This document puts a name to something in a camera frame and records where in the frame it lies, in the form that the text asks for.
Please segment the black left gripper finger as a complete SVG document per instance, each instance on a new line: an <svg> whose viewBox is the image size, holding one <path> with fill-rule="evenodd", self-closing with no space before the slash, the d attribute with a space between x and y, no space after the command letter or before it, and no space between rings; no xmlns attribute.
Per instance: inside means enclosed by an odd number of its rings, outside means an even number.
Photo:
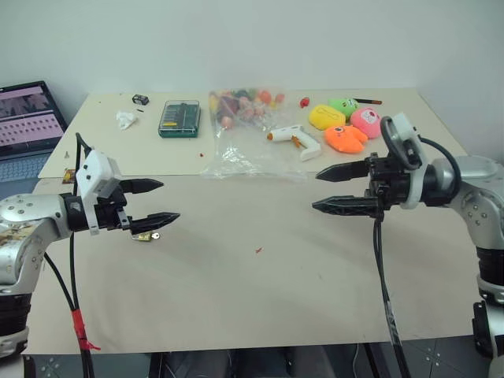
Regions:
<svg viewBox="0 0 504 378"><path fill-rule="evenodd" d="M163 186L164 184L161 181L150 178L122 180L119 182L120 191L125 194L147 193Z"/></svg>
<svg viewBox="0 0 504 378"><path fill-rule="evenodd" d="M138 235L144 232L155 231L171 224L179 217L179 213L162 212L149 214L145 218L132 220L130 223L130 233L132 235Z"/></svg>

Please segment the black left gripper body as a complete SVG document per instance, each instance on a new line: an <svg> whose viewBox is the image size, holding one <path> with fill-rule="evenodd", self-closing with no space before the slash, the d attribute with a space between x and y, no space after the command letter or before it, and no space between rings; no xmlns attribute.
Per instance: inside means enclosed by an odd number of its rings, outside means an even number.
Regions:
<svg viewBox="0 0 504 378"><path fill-rule="evenodd" d="M123 185L120 183L108 197L97 197L98 203L95 205L95 214L100 229L107 230L130 230L131 218L126 214L124 208L128 204Z"/></svg>

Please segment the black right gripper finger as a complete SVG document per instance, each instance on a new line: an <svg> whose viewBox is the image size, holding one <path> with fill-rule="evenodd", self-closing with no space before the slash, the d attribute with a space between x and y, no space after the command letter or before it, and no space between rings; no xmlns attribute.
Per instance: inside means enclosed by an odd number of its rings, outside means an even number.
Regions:
<svg viewBox="0 0 504 378"><path fill-rule="evenodd" d="M380 204L375 197L332 196L313 202L312 207L322 213L338 216L380 216Z"/></svg>
<svg viewBox="0 0 504 378"><path fill-rule="evenodd" d="M367 177L369 167L366 161L353 161L337 165L331 165L315 175L317 180L328 182L343 182L355 178Z"/></svg>

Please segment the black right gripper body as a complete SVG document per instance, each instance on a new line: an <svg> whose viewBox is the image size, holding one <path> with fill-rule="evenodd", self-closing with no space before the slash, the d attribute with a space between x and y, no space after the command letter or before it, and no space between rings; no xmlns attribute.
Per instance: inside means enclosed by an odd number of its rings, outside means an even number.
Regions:
<svg viewBox="0 0 504 378"><path fill-rule="evenodd" d="M365 164L369 171L369 187L365 195L374 199L367 215L382 217L392 206L401 205L407 200L410 193L410 174L391 153L386 157L371 153L365 158Z"/></svg>

